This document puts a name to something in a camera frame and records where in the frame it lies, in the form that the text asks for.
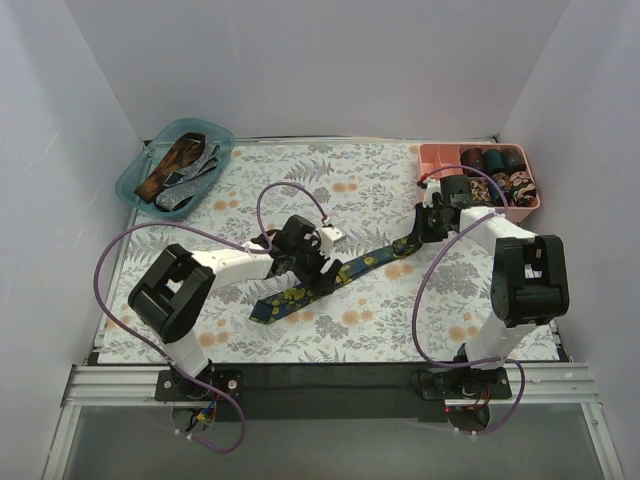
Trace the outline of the navy yellow floral tie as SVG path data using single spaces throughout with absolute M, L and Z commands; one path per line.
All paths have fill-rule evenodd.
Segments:
M 423 243 L 419 240 L 404 236 L 389 245 L 347 261 L 341 266 L 331 284 L 332 293 L 377 268 L 413 255 L 421 249 L 422 245 Z M 328 293 L 317 293 L 309 286 L 299 284 L 257 301 L 249 319 L 259 324 L 269 325 L 326 296 Z

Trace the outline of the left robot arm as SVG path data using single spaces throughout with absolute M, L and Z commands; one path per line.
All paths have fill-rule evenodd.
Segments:
M 238 249 L 189 251 L 172 244 L 132 289 L 128 305 L 174 363 L 180 390 L 200 400 L 212 390 L 214 366 L 194 326 L 210 292 L 292 273 L 312 294 L 329 294 L 342 267 L 332 253 L 344 237 L 329 223 L 316 226 L 293 215 L 282 228 L 262 232 Z

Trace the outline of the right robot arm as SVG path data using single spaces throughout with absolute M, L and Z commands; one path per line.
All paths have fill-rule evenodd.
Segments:
M 451 362 L 430 360 L 419 373 L 427 399 L 510 394 L 504 366 L 516 346 L 538 327 L 566 314 L 569 288 L 562 240 L 537 235 L 509 221 L 491 206 L 472 202 L 465 175 L 423 175 L 423 200 L 415 207 L 411 246 L 441 240 L 453 246 L 468 237 L 491 255 L 491 311 L 479 332 Z

